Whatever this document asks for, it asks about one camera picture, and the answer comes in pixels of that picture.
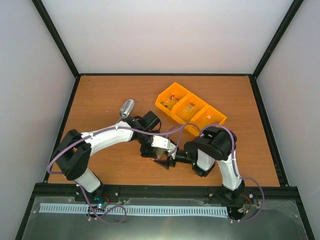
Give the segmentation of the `white round lid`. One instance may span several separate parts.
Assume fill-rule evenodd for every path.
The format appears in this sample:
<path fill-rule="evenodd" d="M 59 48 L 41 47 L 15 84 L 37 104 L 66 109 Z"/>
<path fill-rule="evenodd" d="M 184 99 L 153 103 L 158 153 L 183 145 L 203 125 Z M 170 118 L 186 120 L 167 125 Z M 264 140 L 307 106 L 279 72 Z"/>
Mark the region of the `white round lid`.
<path fill-rule="evenodd" d="M 153 149 L 153 152 L 155 154 L 155 159 L 160 159 L 165 153 L 166 153 L 166 149 L 163 149 L 163 148 L 158 148 L 158 147 L 155 147 Z"/>

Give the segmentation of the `silver metal scoop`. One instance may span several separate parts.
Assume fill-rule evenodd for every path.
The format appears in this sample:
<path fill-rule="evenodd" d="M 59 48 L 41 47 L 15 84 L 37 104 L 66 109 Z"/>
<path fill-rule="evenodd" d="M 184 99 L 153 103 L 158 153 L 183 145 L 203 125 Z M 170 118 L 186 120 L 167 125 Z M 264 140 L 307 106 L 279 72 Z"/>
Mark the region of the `silver metal scoop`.
<path fill-rule="evenodd" d="M 131 111 L 133 110 L 135 106 L 135 101 L 133 99 L 128 99 L 124 102 L 122 107 L 120 108 L 119 111 L 119 119 L 116 121 L 116 123 L 119 123 L 121 120 L 127 118 Z"/>

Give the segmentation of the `orange three-compartment bin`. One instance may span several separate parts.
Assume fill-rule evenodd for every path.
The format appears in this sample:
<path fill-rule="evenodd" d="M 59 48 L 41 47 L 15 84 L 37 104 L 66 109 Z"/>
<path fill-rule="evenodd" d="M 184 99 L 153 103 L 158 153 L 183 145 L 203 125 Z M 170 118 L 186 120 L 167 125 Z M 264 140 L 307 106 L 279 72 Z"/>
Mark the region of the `orange three-compartment bin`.
<path fill-rule="evenodd" d="M 185 128 L 194 136 L 207 125 L 224 125 L 227 120 L 226 115 L 177 82 L 161 92 L 154 105 L 179 124 L 195 124 Z"/>

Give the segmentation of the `clear glass bowl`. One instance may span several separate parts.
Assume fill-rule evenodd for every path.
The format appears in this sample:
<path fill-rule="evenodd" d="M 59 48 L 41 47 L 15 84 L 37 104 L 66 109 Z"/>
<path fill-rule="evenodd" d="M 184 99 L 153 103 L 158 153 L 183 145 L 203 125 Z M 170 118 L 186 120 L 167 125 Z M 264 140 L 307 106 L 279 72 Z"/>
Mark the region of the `clear glass bowl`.
<path fill-rule="evenodd" d="M 161 159 L 163 156 L 166 155 L 167 149 L 164 148 L 159 148 L 159 147 L 154 147 L 153 148 L 153 156 L 152 158 L 154 160 L 159 160 Z"/>

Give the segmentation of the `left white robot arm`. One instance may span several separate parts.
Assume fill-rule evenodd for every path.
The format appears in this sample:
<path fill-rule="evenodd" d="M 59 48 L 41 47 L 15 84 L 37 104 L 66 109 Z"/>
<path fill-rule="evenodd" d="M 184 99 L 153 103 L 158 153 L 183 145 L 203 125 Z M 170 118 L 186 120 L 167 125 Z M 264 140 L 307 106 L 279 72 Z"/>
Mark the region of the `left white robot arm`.
<path fill-rule="evenodd" d="M 143 117 L 127 117 L 92 132 L 79 133 L 72 129 L 56 148 L 50 165 L 57 164 L 59 174 L 82 186 L 92 201 L 99 201 L 103 198 L 104 188 L 101 180 L 88 167 L 90 157 L 105 148 L 134 140 L 141 144 L 142 150 L 150 151 L 152 134 L 160 132 L 154 129 L 156 126 L 161 127 L 162 122 L 149 111 Z"/>

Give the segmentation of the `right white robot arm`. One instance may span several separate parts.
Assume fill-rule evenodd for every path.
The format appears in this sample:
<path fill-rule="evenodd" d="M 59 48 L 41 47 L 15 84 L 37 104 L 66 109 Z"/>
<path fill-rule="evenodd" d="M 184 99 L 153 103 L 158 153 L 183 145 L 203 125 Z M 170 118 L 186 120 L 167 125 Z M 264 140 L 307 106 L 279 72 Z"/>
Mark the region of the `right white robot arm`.
<path fill-rule="evenodd" d="M 183 145 L 183 149 L 169 149 L 167 158 L 154 162 L 168 169 L 176 163 L 190 164 L 200 177 L 206 177 L 215 164 L 222 176 L 222 192 L 225 199 L 235 202 L 245 188 L 236 163 L 236 135 L 220 124 L 210 124 L 201 130 L 199 136 Z"/>

